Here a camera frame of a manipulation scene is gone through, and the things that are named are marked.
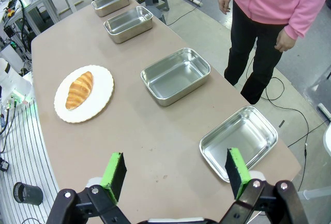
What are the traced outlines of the steel rectangular container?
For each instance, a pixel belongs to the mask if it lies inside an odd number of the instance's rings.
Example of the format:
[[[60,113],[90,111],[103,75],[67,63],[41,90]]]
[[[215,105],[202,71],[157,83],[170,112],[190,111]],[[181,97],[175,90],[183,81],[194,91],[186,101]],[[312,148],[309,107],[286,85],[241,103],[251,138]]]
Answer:
[[[161,106],[169,106],[203,85],[210,64],[191,48],[181,48],[143,69],[140,77]]]
[[[110,38],[123,43],[153,28],[153,14],[145,7],[137,6],[104,22]]]
[[[278,133],[255,107],[245,106],[207,133],[200,141],[202,156],[225,182],[227,150],[238,148],[247,168],[252,169],[278,141]]]

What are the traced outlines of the white black-striped mat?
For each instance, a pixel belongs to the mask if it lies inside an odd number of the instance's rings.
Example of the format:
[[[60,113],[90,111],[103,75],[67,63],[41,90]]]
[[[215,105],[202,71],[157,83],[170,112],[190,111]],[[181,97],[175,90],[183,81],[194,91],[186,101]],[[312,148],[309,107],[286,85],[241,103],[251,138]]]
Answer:
[[[0,216],[4,224],[45,223],[58,192],[46,145],[43,140],[36,102],[17,108],[6,131],[0,135],[0,157],[9,163],[0,170]],[[43,193],[40,205],[18,203],[13,196],[15,183],[37,186]]]

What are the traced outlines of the person's left forearm pink sleeve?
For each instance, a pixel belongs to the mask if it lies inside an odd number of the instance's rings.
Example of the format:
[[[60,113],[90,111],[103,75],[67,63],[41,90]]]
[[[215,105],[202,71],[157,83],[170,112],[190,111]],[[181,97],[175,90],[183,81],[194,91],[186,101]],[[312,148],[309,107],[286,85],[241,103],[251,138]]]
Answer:
[[[303,38],[322,9],[325,0],[299,0],[288,25],[284,28],[286,34],[296,40]]]

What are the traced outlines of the black trousers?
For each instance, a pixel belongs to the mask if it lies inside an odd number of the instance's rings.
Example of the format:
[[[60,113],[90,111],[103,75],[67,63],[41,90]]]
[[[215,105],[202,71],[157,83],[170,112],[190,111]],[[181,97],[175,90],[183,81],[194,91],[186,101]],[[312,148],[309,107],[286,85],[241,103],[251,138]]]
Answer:
[[[285,25],[253,21],[236,2],[233,2],[232,10],[231,48],[224,77],[231,85],[237,84],[247,66],[249,54],[256,44],[253,71],[241,91],[241,95],[250,104],[256,104],[281,59],[282,53],[275,49],[275,45],[278,34]]]

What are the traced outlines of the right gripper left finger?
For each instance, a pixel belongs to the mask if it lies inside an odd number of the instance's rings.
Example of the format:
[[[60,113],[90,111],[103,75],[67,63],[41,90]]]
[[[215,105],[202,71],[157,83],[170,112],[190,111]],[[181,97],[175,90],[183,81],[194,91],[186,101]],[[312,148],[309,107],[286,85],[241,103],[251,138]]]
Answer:
[[[103,224],[129,224],[117,206],[126,172],[123,153],[113,153],[100,184],[79,193],[73,189],[58,192],[48,224],[86,224],[93,217],[99,217]]]

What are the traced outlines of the white scalloped plate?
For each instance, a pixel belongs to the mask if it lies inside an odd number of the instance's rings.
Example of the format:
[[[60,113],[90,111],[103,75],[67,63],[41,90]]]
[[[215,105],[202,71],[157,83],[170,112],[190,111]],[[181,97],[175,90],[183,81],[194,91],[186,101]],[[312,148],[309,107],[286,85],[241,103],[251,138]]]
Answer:
[[[85,72],[91,72],[94,84],[90,95],[77,108],[68,110],[65,106],[69,87]],[[54,109],[60,119],[68,123],[80,123],[96,116],[108,103],[114,90],[111,73],[104,67],[88,65],[76,69],[63,79],[54,98]]]

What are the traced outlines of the aluminium frame workbench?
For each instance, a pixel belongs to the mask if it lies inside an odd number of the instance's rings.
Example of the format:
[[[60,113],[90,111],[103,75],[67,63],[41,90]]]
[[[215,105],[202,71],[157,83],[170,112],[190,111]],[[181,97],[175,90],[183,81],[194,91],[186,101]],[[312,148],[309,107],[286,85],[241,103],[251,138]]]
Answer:
[[[42,15],[40,14],[39,7],[41,7],[42,12],[46,12],[53,24],[60,21],[60,15],[70,10],[72,13],[77,11],[77,7],[84,2],[84,0],[79,0],[74,2],[73,0],[64,0],[67,4],[67,8],[63,10],[57,10],[55,4],[52,0],[32,0],[32,2],[26,8],[26,19],[32,31],[38,36],[42,33],[40,29]]]

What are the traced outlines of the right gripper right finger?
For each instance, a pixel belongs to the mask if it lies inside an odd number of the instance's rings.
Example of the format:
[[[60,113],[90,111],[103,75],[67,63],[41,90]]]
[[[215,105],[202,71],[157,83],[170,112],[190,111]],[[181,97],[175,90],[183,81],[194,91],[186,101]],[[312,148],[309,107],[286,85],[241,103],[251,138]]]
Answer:
[[[225,169],[235,202],[219,224],[247,224],[253,212],[264,212],[271,224],[308,224],[303,205],[291,181],[275,185],[252,178],[239,149],[229,148]]]

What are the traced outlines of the golden croissant bread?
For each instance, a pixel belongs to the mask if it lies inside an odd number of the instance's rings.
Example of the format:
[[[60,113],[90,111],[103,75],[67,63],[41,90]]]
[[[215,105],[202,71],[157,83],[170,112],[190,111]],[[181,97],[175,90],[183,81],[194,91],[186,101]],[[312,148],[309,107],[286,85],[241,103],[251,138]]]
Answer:
[[[65,107],[73,110],[79,107],[90,95],[94,86],[94,77],[90,71],[80,75],[69,87]]]

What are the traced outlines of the large white table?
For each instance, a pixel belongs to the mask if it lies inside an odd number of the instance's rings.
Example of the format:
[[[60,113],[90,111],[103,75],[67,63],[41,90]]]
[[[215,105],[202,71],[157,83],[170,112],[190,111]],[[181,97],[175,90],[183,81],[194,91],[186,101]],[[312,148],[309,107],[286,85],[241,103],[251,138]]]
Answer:
[[[323,144],[325,150],[331,156],[331,123],[329,124],[323,135]]]

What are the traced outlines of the white floor block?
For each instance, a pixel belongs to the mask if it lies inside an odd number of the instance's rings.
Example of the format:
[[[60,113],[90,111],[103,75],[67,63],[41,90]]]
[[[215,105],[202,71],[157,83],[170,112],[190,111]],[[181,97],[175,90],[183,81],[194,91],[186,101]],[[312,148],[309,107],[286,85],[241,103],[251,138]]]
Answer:
[[[318,197],[318,193],[315,190],[298,191],[297,194],[301,200],[311,200]]]

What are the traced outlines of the white floor bar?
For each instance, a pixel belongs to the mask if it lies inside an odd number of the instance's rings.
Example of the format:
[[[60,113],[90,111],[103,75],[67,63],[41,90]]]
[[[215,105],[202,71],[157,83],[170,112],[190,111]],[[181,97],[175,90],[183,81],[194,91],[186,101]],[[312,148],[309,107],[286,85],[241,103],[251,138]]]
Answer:
[[[328,111],[328,109],[325,107],[324,104],[319,103],[318,108],[323,112],[323,114],[328,118],[331,119],[331,113]]]

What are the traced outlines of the wide-rimmed steel container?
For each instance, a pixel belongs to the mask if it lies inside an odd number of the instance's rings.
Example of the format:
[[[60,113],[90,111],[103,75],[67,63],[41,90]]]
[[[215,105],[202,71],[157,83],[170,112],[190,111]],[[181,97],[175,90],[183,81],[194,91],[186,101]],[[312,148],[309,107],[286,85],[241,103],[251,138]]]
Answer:
[[[99,17],[107,16],[130,4],[130,0],[94,0],[91,6]]]

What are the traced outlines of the white control cabinet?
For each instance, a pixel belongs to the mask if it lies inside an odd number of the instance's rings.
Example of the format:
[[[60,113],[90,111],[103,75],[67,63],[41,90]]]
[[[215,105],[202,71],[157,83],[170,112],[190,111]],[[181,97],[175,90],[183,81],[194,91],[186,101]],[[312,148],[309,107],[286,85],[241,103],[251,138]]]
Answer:
[[[0,51],[0,57],[4,58],[17,73],[21,72],[23,62],[11,45],[7,45]]]

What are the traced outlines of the person's left hand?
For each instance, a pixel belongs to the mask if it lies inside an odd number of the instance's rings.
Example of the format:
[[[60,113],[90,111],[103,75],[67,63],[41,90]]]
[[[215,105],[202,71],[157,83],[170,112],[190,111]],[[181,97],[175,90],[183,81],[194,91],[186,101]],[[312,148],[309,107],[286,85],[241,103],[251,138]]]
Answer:
[[[295,46],[296,40],[291,38],[285,30],[281,30],[276,39],[275,49],[279,52],[286,52]]]

